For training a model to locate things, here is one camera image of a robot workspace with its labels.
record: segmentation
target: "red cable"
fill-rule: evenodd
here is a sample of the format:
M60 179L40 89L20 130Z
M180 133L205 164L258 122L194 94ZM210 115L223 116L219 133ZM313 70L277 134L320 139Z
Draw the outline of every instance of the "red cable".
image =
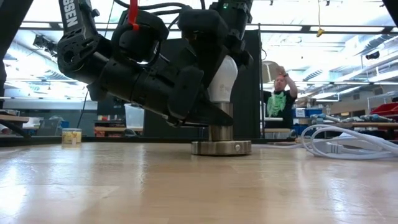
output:
M139 28L139 26L136 24L137 14L138 14L138 0L130 0L129 23L132 25L134 30L138 30Z

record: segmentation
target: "small yellow container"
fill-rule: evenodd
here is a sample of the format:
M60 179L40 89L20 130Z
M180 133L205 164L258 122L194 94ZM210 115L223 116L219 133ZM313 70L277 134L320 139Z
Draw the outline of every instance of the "small yellow container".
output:
M76 144L81 143L81 129L80 128L63 128L62 129L62 144Z

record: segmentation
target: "metal cylinder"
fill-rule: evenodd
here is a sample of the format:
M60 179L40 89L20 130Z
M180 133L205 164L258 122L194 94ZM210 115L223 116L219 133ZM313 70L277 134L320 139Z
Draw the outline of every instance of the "metal cylinder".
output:
M232 103L215 103L215 105L233 118ZM232 141L233 126L209 126L209 141Z

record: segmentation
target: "black wall partition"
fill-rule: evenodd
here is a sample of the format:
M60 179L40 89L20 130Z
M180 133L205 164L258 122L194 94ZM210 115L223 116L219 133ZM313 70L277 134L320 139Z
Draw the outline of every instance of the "black wall partition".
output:
M234 136L236 139L257 139L260 137L260 93L261 36L258 30L248 30L244 35L246 50L253 56L252 67L238 74L231 102L234 105ZM162 44L162 53L172 58L186 47L182 39L167 40ZM146 111L144 136L151 138L207 138L203 128L172 128L159 115Z

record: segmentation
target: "metal base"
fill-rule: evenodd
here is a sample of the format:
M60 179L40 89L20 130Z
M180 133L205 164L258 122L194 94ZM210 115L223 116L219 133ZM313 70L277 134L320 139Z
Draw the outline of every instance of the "metal base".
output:
M251 141L192 142L191 153L201 156L235 156L251 153Z

